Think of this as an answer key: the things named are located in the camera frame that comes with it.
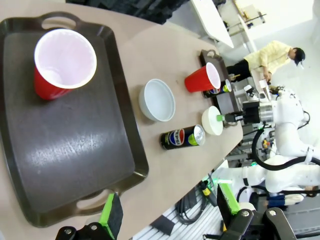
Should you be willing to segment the large dark brown serving tray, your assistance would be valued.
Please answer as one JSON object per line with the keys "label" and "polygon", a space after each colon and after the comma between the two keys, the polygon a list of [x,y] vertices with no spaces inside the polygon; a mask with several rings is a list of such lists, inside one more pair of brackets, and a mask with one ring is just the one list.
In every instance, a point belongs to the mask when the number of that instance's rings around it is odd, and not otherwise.
{"label": "large dark brown serving tray", "polygon": [[[56,100],[34,89],[33,53],[43,21],[75,22],[97,54],[92,81]],[[100,212],[77,202],[141,183],[149,166],[116,37],[111,28],[67,12],[0,21],[0,148],[24,218],[44,228]]]}
{"label": "large dark brown serving tray", "polygon": [[[225,84],[225,80],[229,80],[229,74],[223,58],[216,53],[215,50],[201,50],[199,54],[199,61],[201,66],[205,66],[206,63],[212,63],[218,71],[221,84]],[[214,94],[211,97],[207,97],[205,92],[201,92],[205,99],[210,99],[213,106],[216,106],[222,114],[228,114],[239,111],[236,97],[234,92],[224,92]]]}

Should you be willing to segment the white ceramic bowl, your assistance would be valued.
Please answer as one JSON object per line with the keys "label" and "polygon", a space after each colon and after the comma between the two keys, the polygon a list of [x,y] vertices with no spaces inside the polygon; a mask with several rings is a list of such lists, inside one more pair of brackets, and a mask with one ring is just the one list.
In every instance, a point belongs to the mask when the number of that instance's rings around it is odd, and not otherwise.
{"label": "white ceramic bowl", "polygon": [[201,116],[202,127],[206,133],[220,136],[223,132],[223,119],[219,109],[215,106],[207,108]]}

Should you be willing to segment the white background table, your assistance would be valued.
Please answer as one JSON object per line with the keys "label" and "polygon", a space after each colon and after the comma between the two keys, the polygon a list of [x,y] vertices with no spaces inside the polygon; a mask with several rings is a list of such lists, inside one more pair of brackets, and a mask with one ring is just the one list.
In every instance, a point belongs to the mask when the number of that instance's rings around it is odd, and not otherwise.
{"label": "white background table", "polygon": [[234,48],[232,39],[212,0],[190,0],[207,36],[230,48]]}

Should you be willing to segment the white slatted wall panel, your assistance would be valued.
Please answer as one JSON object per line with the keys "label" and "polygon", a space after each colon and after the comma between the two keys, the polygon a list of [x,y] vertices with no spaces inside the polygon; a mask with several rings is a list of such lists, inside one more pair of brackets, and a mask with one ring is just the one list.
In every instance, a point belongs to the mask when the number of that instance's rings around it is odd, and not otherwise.
{"label": "white slatted wall panel", "polygon": [[221,234],[222,216],[219,208],[207,202],[197,187],[161,215],[175,223],[171,235],[149,224],[130,240],[203,240],[205,234]]}

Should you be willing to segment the black rectangular mounting plate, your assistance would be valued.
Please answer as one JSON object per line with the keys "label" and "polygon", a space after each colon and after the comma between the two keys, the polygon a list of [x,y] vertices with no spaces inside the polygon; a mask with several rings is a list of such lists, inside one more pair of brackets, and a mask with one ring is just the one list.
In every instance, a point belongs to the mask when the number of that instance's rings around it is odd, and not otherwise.
{"label": "black rectangular mounting plate", "polygon": [[150,226],[164,233],[165,235],[170,236],[172,234],[175,223],[169,220],[164,215],[161,215],[156,220],[154,220],[150,224]]}

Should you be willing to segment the black padded structure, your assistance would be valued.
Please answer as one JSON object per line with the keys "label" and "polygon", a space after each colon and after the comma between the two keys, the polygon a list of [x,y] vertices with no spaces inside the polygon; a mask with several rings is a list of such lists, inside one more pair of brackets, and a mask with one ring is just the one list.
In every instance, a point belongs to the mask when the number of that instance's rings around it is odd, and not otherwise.
{"label": "black padded structure", "polygon": [[130,15],[163,25],[189,0],[65,0],[69,4],[94,7]]}

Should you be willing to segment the red plastic cup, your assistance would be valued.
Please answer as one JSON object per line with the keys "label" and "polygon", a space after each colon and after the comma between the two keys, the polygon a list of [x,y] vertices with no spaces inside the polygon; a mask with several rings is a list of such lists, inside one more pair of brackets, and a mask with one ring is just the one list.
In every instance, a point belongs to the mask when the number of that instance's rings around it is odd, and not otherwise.
{"label": "red plastic cup", "polygon": [[43,100],[55,100],[89,83],[97,55],[89,40],[70,29],[45,33],[34,49],[34,89]]}
{"label": "red plastic cup", "polygon": [[190,93],[203,92],[221,87],[221,79],[216,67],[211,63],[206,63],[197,71],[185,78],[184,84]]}

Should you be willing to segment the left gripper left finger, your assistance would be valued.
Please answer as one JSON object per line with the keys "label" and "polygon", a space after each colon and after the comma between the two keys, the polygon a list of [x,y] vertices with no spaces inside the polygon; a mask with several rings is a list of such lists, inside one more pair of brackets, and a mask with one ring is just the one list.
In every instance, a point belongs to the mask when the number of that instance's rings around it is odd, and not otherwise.
{"label": "left gripper left finger", "polygon": [[109,194],[99,221],[91,222],[81,229],[64,226],[55,240],[117,240],[123,220],[123,208],[119,195]]}

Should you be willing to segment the pale grey ceramic bowl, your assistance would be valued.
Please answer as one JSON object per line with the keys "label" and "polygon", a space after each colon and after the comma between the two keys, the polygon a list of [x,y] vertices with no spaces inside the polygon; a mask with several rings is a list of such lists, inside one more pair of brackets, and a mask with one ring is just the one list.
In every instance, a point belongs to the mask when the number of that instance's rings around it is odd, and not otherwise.
{"label": "pale grey ceramic bowl", "polygon": [[169,86],[160,79],[149,80],[139,92],[139,107],[151,121],[168,122],[176,111],[176,101]]}

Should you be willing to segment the black Pepsi can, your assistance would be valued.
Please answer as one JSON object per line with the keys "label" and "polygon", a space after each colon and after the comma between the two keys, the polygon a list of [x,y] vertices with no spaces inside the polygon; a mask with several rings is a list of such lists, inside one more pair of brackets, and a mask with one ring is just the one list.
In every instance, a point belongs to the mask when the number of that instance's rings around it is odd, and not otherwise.
{"label": "black Pepsi can", "polygon": [[212,95],[219,95],[219,94],[223,94],[223,93],[230,93],[231,91],[232,91],[231,82],[228,79],[226,79],[221,82],[220,88],[213,88],[213,89],[209,90],[208,92]]}
{"label": "black Pepsi can", "polygon": [[162,133],[159,141],[165,150],[202,146],[206,133],[200,124],[196,124]]}

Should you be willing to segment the white shelf rack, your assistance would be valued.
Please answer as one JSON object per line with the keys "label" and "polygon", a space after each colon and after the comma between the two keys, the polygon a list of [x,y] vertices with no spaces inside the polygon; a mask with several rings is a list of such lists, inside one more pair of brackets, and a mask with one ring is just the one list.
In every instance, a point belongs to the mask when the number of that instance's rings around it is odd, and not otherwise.
{"label": "white shelf rack", "polygon": [[266,23],[266,13],[263,13],[257,6],[254,0],[229,0],[234,15],[229,17],[231,20],[230,26],[227,27],[230,30],[230,36],[241,35],[243,45],[249,50],[254,52],[257,50],[255,43],[256,37],[252,33],[252,30],[258,26],[262,26]]}

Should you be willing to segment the person in yellow shirt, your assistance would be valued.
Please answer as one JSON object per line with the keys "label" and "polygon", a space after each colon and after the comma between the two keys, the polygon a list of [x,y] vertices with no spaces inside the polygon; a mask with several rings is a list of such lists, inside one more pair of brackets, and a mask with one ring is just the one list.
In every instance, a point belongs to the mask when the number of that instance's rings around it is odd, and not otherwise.
{"label": "person in yellow shirt", "polygon": [[251,77],[251,71],[259,70],[264,79],[270,83],[277,69],[293,61],[295,65],[302,64],[306,59],[304,50],[291,47],[283,42],[273,40],[261,49],[254,51],[234,65],[227,66],[227,72],[234,75],[233,82],[240,82]]}

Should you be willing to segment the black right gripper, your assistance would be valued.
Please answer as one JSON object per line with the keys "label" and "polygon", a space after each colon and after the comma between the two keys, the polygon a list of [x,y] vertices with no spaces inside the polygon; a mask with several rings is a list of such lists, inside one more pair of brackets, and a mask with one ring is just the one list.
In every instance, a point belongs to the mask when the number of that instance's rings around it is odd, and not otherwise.
{"label": "black right gripper", "polygon": [[242,111],[233,114],[219,114],[216,116],[218,122],[234,123],[243,121],[245,124],[258,124],[261,122],[259,114],[259,101],[248,101],[242,104]]}

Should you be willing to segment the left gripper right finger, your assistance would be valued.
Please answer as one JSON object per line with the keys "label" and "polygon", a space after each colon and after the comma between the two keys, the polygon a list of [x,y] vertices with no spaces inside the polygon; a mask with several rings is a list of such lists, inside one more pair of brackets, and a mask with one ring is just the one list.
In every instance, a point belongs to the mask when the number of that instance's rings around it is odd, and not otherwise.
{"label": "left gripper right finger", "polygon": [[297,240],[280,208],[264,213],[241,208],[227,183],[217,185],[216,199],[226,227],[218,240]]}

